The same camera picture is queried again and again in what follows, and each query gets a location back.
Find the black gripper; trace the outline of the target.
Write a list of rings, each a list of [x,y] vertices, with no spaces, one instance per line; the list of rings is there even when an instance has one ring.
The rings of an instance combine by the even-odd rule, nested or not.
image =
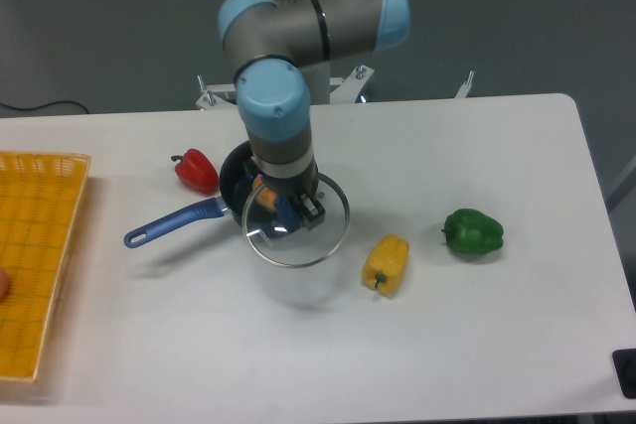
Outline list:
[[[303,195],[312,196],[317,188],[318,168],[314,159],[299,174],[288,178],[278,178],[265,174],[258,167],[253,157],[248,157],[243,161],[243,169],[248,176],[248,195],[245,197],[243,207],[245,211],[249,209],[265,211],[255,200],[258,191],[254,191],[251,188],[253,179],[257,175],[263,176],[264,185],[278,194],[278,200],[301,197]],[[312,229],[324,221],[326,212],[319,200],[291,198],[290,204],[302,227]]]

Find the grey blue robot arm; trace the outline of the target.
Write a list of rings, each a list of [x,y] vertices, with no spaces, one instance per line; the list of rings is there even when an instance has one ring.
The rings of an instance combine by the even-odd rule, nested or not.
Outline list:
[[[221,46],[234,75],[238,113],[264,183],[299,222],[324,218],[310,126],[308,67],[403,44],[408,0],[225,0]]]

